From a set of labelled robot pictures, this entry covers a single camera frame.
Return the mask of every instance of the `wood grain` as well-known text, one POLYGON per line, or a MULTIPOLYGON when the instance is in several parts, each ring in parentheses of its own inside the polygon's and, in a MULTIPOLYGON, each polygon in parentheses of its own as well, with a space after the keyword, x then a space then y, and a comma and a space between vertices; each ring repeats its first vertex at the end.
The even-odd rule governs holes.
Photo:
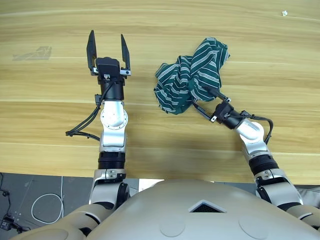
MULTIPOLYGON (((64 134, 89 115, 99 93, 87 68, 91 29, 100 57, 121 59, 120 33, 130 51, 128 177, 252 182, 235 133, 194 109, 165 114, 153 93, 161 63, 192 55, 210 36, 231 54, 221 69, 221 91, 236 109, 274 121, 269 148, 295 184, 320 184, 317 0, 3 1, 0 171, 93 175, 97 142, 64 134), (42 46, 52 47, 49 59, 14 60, 42 46)), ((99 120, 87 131, 99 135, 99 120)))

